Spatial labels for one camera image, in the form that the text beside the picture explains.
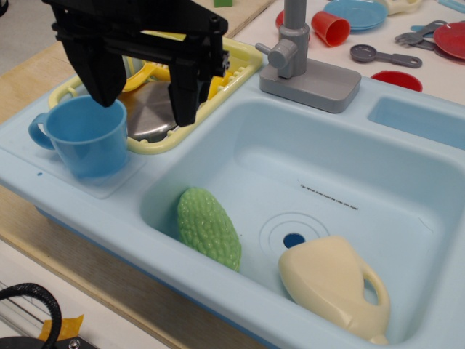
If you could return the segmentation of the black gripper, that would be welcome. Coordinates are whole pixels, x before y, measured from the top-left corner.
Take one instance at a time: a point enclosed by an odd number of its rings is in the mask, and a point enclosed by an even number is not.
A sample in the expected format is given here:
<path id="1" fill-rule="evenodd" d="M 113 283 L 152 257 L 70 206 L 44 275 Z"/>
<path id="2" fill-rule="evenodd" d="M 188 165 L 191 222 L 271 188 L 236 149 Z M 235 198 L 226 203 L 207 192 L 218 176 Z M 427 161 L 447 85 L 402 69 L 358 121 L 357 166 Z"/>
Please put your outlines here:
<path id="1" fill-rule="evenodd" d="M 126 83 L 121 55 L 169 66 L 176 123 L 195 123 L 212 76 L 223 76 L 228 22 L 194 1 L 48 1 L 70 64 L 91 97 L 111 106 Z"/>

